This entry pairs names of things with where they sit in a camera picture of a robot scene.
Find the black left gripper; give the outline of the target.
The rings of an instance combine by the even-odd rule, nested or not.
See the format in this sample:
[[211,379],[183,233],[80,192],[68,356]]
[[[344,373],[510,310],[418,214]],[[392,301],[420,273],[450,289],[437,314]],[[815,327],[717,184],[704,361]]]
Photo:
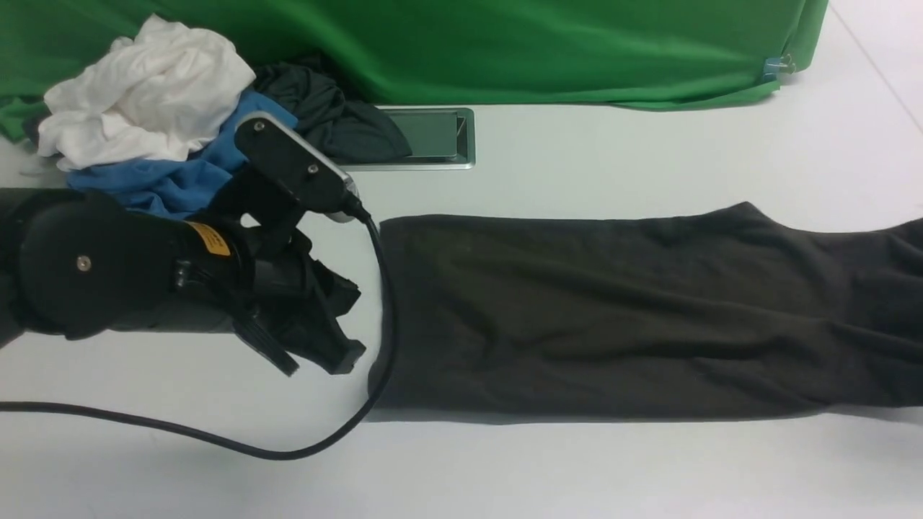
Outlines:
[[327,170],[242,169],[212,198],[210,224],[237,256],[242,271],[235,291],[254,316],[236,318],[234,333],[286,376],[299,365],[268,331],[291,329],[291,352],[329,374],[349,374],[366,346],[349,338],[337,319],[349,313],[361,290],[313,258],[311,239],[298,229],[307,213],[359,218],[352,178]]

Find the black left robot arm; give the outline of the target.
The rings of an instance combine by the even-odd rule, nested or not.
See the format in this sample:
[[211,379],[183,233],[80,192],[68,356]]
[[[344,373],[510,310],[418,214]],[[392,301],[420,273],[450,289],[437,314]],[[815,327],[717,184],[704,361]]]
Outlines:
[[298,360],[349,373],[366,351],[337,319],[355,283],[298,230],[345,200],[340,181],[245,167],[185,220],[90,190],[2,190],[2,344],[24,332],[231,333],[286,375]]

